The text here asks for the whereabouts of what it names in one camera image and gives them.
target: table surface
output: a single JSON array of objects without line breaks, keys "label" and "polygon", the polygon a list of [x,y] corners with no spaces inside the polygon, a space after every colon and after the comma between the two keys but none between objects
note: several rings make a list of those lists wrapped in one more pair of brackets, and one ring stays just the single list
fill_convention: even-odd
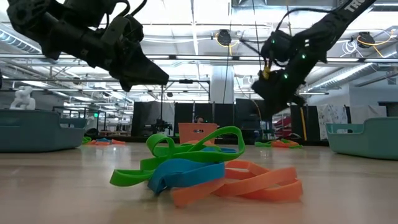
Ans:
[{"label": "table surface", "polygon": [[0,154],[0,223],[277,223],[391,224],[398,220],[398,162],[304,150],[256,149],[241,159],[297,168],[301,202],[208,197],[175,208],[170,194],[145,184],[109,184],[115,168],[137,169],[151,157],[144,144],[84,146],[42,154]]}]

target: green rubber band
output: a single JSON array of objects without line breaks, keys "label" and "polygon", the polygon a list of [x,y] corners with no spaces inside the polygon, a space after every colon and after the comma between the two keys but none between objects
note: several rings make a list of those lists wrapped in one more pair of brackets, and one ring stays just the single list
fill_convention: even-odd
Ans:
[{"label": "green rubber band", "polygon": [[87,143],[91,142],[91,140],[92,140],[92,139],[91,139],[90,137],[85,136],[85,137],[83,138],[82,144],[87,144]]},{"label": "green rubber band", "polygon": [[263,142],[255,142],[254,146],[256,146],[256,147],[271,147],[271,142],[270,141],[269,142],[265,142],[265,143],[263,143]]},{"label": "green rubber band", "polygon": [[[235,134],[238,137],[238,151],[236,153],[218,151],[201,151],[205,142],[222,134]],[[168,146],[157,146],[166,141]],[[176,146],[173,139],[162,134],[153,134],[146,142],[146,145],[154,158],[143,159],[140,162],[140,170],[114,170],[110,183],[120,187],[127,187],[150,179],[154,170],[168,159],[188,159],[195,162],[225,162],[237,159],[245,151],[242,132],[235,126],[217,129],[196,144],[182,144]]]}]

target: person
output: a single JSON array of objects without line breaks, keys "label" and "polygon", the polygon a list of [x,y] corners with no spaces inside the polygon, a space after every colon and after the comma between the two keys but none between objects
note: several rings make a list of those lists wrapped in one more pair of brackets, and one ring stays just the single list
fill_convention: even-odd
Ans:
[{"label": "person", "polygon": [[204,120],[203,118],[201,118],[201,117],[197,117],[197,118],[196,118],[196,123],[202,124],[202,123],[204,123],[204,122],[205,122],[205,120]]}]

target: orange object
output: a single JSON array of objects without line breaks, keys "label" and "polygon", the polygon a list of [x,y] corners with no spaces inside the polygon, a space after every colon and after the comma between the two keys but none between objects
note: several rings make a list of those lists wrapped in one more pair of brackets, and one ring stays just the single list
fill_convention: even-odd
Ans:
[{"label": "orange object", "polygon": [[[217,124],[211,123],[179,123],[178,131],[180,134],[180,144],[189,141],[200,141],[207,137],[207,135],[216,131],[217,127]],[[215,139],[211,139],[209,142],[214,144]]]},{"label": "orange object", "polygon": [[97,142],[97,141],[92,140],[92,141],[88,142],[87,145],[95,145],[96,142]]},{"label": "orange object", "polygon": [[223,179],[173,190],[174,204],[183,207],[209,194],[220,197],[239,196],[272,202],[300,200],[303,194],[302,183],[296,179],[294,167],[268,170],[250,161],[239,160],[227,162],[225,167],[226,176]]},{"label": "orange object", "polygon": [[275,140],[271,143],[272,147],[290,147],[290,146],[299,146],[297,142],[293,142],[290,140]]},{"label": "orange object", "polygon": [[115,139],[112,139],[112,144],[126,144],[124,141],[117,141]]},{"label": "orange object", "polygon": [[103,141],[97,141],[95,143],[95,145],[97,145],[97,146],[108,146],[110,144],[111,144],[110,142],[103,142]]},{"label": "orange object", "polygon": [[[199,141],[194,140],[194,141],[188,141],[184,144],[197,144]],[[203,143],[205,146],[215,146],[215,144],[211,143],[210,141],[206,141],[205,143]]]}]

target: yellow cable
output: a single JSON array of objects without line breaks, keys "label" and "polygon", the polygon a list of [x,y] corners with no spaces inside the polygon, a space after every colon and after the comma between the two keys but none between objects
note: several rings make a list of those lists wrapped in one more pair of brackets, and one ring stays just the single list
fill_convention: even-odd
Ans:
[{"label": "yellow cable", "polygon": [[384,58],[383,54],[380,53],[379,49],[377,49],[376,46],[373,46],[373,48],[376,50],[376,52],[380,55],[380,57]]},{"label": "yellow cable", "polygon": [[361,44],[366,44],[366,45],[369,45],[369,46],[378,46],[378,45],[382,45],[382,44],[385,44],[385,43],[389,42],[389,41],[392,39],[393,33],[394,33],[394,31],[392,30],[392,31],[391,31],[391,35],[390,35],[390,37],[388,38],[388,40],[383,41],[383,42],[381,42],[381,43],[377,43],[377,44],[371,44],[371,43],[363,42],[363,41],[359,40],[359,38],[360,38],[361,36],[358,36],[358,37],[356,38],[356,41],[358,41],[358,42],[361,43]]},{"label": "yellow cable", "polygon": [[218,40],[217,40],[218,33],[216,33],[215,37],[216,37],[217,44],[220,45],[220,46],[222,46],[222,47],[228,47],[228,48],[229,48],[229,54],[232,55],[232,47],[234,47],[236,44],[238,44],[239,41],[237,41],[237,42],[236,42],[235,44],[233,44],[233,45],[229,44],[228,46],[224,46],[224,45],[220,44],[220,43],[218,42]]},{"label": "yellow cable", "polygon": [[259,107],[259,105],[258,105],[254,100],[250,99],[250,97],[248,97],[246,94],[244,94],[244,92],[243,92],[243,90],[242,90],[242,88],[241,88],[241,85],[239,84],[239,81],[238,81],[237,76],[235,76],[235,80],[236,80],[236,83],[238,84],[239,90],[241,90],[243,96],[246,97],[247,99],[251,100],[251,101],[255,104],[255,106],[257,107],[257,110],[258,110],[258,112],[259,112],[259,117],[260,117],[260,128],[261,128],[261,131],[262,131],[261,139],[263,139],[263,137],[264,137],[264,129],[263,129],[262,126],[261,126],[262,118],[261,118],[260,107]]},{"label": "yellow cable", "polygon": [[307,129],[305,128],[304,111],[303,111],[302,107],[300,107],[300,114],[301,114],[301,122],[303,124],[304,141],[306,141],[307,140]]}]

